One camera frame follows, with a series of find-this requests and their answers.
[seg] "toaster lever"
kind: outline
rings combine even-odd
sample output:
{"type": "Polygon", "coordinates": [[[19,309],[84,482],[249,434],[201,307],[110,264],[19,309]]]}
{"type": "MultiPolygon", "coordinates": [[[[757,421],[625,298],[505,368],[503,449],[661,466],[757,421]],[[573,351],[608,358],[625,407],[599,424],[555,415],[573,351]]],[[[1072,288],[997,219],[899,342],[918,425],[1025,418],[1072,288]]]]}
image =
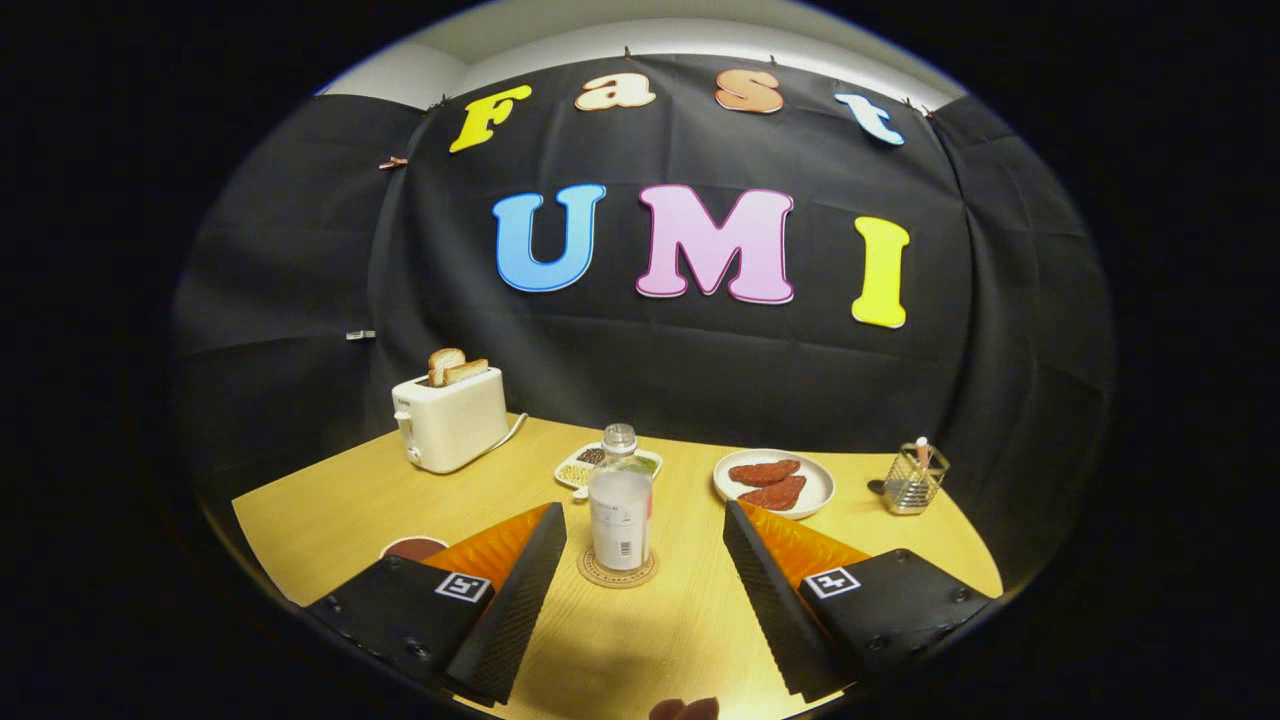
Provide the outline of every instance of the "toaster lever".
{"type": "Polygon", "coordinates": [[[404,451],[408,452],[410,462],[417,465],[421,456],[413,443],[413,416],[401,410],[396,413],[394,418],[396,424],[399,425],[401,439],[404,441],[404,451]]]}

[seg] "table surface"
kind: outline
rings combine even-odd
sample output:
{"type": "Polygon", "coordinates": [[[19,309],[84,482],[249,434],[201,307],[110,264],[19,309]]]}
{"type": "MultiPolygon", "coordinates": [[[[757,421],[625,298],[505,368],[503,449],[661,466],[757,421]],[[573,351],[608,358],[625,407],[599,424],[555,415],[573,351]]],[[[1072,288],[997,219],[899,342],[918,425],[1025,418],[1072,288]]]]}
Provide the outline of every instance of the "table surface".
{"type": "MultiPolygon", "coordinates": [[[[453,474],[434,475],[404,460],[399,433],[389,433],[233,506],[275,585],[310,605],[392,541],[429,536],[452,544],[534,506],[562,502],[568,539],[511,701],[481,708],[498,717],[634,720],[664,698],[717,696],[724,717],[778,719],[832,700],[806,703],[787,693],[724,548],[724,505],[712,470],[741,448],[641,436],[640,448],[663,457],[650,529],[658,571],[625,589],[581,577],[577,560],[591,543],[589,509],[552,473],[599,439],[596,428],[529,418],[507,445],[453,474]]],[[[867,488],[884,477],[892,454],[795,451],[824,465],[836,482],[832,501],[801,523],[873,556],[909,548],[987,596],[1004,592],[986,544],[945,491],[924,514],[893,516],[867,488]]]]}

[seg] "pink letter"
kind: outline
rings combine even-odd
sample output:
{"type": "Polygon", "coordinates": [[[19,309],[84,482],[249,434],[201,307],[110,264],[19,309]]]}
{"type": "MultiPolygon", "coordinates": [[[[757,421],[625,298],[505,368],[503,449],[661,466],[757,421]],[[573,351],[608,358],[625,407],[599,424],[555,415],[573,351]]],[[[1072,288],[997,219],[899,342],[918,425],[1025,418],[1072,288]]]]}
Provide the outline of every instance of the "pink letter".
{"type": "Polygon", "coordinates": [[[737,255],[737,277],[728,283],[731,296],[763,305],[781,305],[795,296],[786,278],[782,242],[783,223],[795,206],[791,196],[772,190],[749,190],[737,199],[721,227],[716,227],[689,186],[646,187],[640,191],[640,201],[653,210],[649,272],[636,281],[640,295],[678,297],[685,293],[689,281],[680,274],[678,249],[703,295],[716,292],[737,255]]]}

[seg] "white toaster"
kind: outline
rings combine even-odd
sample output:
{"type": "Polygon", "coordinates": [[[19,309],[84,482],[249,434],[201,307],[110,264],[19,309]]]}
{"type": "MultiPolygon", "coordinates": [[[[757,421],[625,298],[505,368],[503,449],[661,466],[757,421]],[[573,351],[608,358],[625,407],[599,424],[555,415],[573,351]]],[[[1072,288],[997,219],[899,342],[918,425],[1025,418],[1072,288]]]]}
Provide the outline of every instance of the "white toaster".
{"type": "Polygon", "coordinates": [[[408,461],[431,473],[457,470],[509,429],[502,370],[493,366],[445,387],[413,378],[392,388],[392,402],[408,461]]]}

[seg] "metal cup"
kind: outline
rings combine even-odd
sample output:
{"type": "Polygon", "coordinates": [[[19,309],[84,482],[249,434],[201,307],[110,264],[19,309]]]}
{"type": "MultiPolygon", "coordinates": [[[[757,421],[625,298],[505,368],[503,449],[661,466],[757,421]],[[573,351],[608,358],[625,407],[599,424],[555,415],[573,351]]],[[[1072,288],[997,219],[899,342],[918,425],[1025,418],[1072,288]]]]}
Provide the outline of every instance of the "metal cup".
{"type": "Polygon", "coordinates": [[[884,507],[893,515],[919,515],[933,501],[942,486],[942,478],[951,468],[951,462],[929,445],[928,466],[920,464],[919,446],[914,442],[905,443],[893,459],[888,474],[884,475],[884,493],[881,500],[884,507]]]}

